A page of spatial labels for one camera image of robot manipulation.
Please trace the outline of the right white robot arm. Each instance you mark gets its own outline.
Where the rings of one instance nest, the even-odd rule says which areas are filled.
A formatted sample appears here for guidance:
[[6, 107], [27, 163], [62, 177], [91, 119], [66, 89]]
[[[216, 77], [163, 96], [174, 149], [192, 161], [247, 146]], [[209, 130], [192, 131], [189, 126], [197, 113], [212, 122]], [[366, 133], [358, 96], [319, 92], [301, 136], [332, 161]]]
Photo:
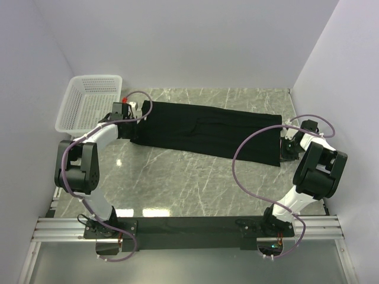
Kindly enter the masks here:
[[290, 229], [293, 214], [299, 214], [306, 206], [323, 198], [332, 197], [341, 180], [348, 155], [338, 151], [320, 136], [318, 123], [305, 120], [302, 130], [288, 129], [281, 136], [281, 160], [289, 162], [299, 159], [298, 168], [293, 177], [293, 187], [279, 200], [280, 205], [267, 207], [260, 229], [263, 234], [273, 236]]

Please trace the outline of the black t shirt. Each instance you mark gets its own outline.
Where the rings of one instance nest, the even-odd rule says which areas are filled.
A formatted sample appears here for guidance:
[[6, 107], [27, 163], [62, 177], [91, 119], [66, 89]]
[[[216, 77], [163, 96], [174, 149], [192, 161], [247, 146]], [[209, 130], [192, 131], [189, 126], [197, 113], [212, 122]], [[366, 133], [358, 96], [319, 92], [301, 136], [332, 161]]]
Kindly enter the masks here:
[[141, 146], [280, 166], [280, 115], [144, 101], [147, 115], [131, 142]]

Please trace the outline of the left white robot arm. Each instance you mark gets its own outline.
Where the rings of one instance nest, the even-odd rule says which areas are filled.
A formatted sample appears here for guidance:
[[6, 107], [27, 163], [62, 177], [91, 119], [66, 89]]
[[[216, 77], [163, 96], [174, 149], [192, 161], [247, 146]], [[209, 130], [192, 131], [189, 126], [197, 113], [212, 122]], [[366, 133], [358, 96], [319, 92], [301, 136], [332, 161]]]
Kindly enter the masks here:
[[136, 136], [135, 102], [115, 102], [112, 111], [89, 133], [74, 140], [62, 140], [57, 149], [54, 182], [89, 206], [88, 230], [106, 238], [118, 232], [118, 219], [113, 206], [99, 188], [98, 150], [117, 139]]

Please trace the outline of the white plastic basket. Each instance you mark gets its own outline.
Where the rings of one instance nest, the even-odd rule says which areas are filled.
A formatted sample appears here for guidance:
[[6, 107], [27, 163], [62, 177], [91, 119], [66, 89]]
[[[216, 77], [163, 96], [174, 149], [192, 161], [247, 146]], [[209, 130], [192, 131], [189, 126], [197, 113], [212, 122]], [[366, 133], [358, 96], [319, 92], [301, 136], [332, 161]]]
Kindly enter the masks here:
[[119, 102], [123, 79], [119, 75], [83, 75], [70, 81], [63, 96], [55, 130], [73, 137], [89, 132]]

